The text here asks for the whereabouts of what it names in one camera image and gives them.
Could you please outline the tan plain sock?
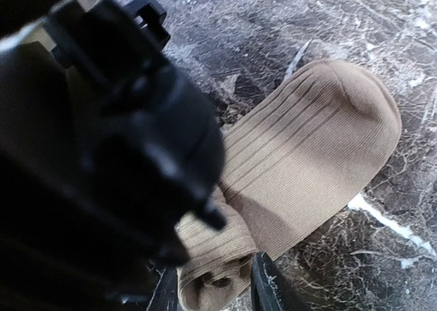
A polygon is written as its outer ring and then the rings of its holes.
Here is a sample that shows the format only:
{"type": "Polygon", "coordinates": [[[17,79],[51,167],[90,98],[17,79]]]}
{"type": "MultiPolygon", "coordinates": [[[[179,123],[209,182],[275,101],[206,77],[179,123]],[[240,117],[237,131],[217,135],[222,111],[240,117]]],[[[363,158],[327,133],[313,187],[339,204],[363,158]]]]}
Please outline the tan plain sock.
{"type": "Polygon", "coordinates": [[[178,234],[183,310],[221,310],[250,284],[254,255],[277,259],[360,193],[401,136],[401,116],[368,70],[321,59],[296,71],[225,135],[225,171],[212,199],[217,232],[193,215],[178,234]]]}

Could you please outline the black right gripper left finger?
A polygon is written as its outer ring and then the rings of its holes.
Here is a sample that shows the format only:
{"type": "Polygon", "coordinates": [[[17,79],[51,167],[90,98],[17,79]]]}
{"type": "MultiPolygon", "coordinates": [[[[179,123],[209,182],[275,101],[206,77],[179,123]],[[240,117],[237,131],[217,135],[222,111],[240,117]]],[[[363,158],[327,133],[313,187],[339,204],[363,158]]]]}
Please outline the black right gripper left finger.
{"type": "Polygon", "coordinates": [[[178,303],[178,275],[173,268],[152,267],[155,285],[147,311],[177,311],[178,303]]]}

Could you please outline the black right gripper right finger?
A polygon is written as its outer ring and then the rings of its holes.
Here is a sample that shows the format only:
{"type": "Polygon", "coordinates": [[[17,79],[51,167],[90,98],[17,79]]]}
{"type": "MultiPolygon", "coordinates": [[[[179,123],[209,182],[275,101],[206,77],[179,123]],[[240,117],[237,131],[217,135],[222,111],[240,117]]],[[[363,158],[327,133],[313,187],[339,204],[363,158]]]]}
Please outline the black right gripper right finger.
{"type": "Polygon", "coordinates": [[[253,258],[251,303],[254,311],[310,310],[265,252],[258,252],[253,258]]]}

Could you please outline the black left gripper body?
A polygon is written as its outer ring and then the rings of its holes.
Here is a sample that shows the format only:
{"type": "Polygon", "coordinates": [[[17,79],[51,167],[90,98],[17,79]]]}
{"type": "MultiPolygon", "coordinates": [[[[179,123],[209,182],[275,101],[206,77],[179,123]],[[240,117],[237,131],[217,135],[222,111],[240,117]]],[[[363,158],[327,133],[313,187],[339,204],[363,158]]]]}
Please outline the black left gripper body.
{"type": "Polygon", "coordinates": [[[175,225],[225,227],[211,104],[164,54],[157,0],[1,0],[1,309],[128,310],[150,265],[189,261],[175,225]]]}

